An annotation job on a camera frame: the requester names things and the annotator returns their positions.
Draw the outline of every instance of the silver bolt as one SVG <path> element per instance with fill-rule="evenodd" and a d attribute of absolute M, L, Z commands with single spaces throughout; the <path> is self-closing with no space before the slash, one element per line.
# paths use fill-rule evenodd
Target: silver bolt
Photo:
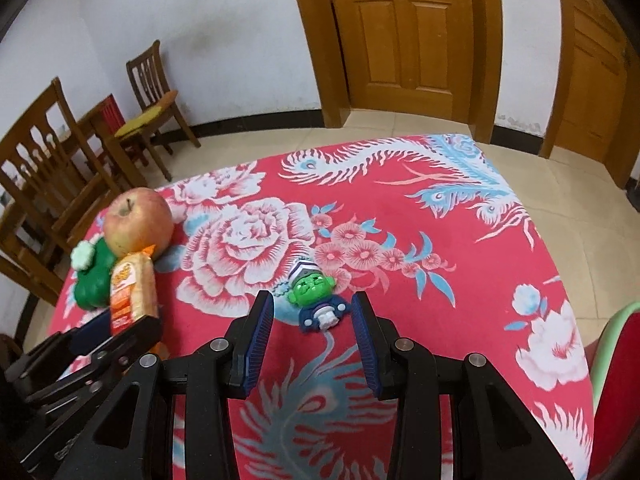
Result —
<path fill-rule="evenodd" d="M 91 386 L 89 386 L 89 391 L 94 394 L 95 392 L 97 392 L 100 388 L 102 387 L 102 382 L 101 381 L 95 381 L 95 383 L 93 383 Z"/>
<path fill-rule="evenodd" d="M 471 354 L 469 356 L 469 362 L 478 368 L 482 368 L 486 364 L 486 357 L 482 354 Z"/>
<path fill-rule="evenodd" d="M 149 368 L 150 366 L 153 366 L 154 364 L 156 364 L 156 361 L 158 361 L 158 358 L 155 355 L 146 354 L 140 358 L 140 365 L 143 368 Z"/>
<path fill-rule="evenodd" d="M 214 352 L 222 352 L 223 350 L 226 350 L 227 348 L 229 348 L 229 341 L 227 341 L 223 337 L 219 337 L 218 339 L 214 339 L 209 345 L 209 347 Z"/>
<path fill-rule="evenodd" d="M 414 342 L 408 338 L 401 337 L 396 340 L 396 348 L 401 350 L 402 352 L 408 352 L 409 350 L 414 348 Z"/>

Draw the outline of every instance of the toy hat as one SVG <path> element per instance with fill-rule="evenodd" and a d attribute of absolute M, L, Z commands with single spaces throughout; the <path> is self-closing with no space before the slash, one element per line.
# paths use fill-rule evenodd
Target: toy hat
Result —
<path fill-rule="evenodd" d="M 293 286 L 297 280 L 306 278 L 312 274 L 322 274 L 322 270 L 312 261 L 300 260 L 293 266 L 289 273 L 289 285 Z"/>

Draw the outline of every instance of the apple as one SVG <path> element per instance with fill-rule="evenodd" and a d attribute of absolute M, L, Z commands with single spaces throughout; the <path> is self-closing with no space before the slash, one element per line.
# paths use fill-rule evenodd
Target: apple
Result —
<path fill-rule="evenodd" d="M 174 232 L 171 209 L 153 189 L 137 187 L 117 197 L 104 217 L 104 241 L 118 258 L 155 245 L 156 259 Z"/>

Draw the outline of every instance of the tablecloth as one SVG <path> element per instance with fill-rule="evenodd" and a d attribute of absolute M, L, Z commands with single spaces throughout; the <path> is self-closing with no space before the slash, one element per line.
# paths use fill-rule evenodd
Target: tablecloth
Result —
<path fill-rule="evenodd" d="M 313 259 L 350 298 L 434 354 L 481 352 L 520 396 L 577 479 L 593 435 L 591 384 L 567 295 L 520 200 L 467 136 L 368 140 L 270 156 L 159 189 L 175 221 L 156 263 L 163 341 L 173 356 L 222 336 L 261 289 L 275 321 L 258 387 L 230 416 L 243 479 L 386 476 L 395 402 L 367 389 L 351 320 L 303 334 L 287 274 Z M 87 233 L 99 232 L 98 216 Z M 96 313 L 71 273 L 50 330 Z M 443 478 L 451 477 L 442 402 Z M 184 414 L 175 478 L 184 477 Z"/>

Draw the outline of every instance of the snack package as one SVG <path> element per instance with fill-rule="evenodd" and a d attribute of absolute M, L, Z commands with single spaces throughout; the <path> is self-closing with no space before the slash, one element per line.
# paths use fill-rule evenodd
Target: snack package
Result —
<path fill-rule="evenodd" d="M 149 247 L 121 259 L 111 273 L 111 334 L 126 330 L 143 316 L 159 317 L 156 277 Z"/>

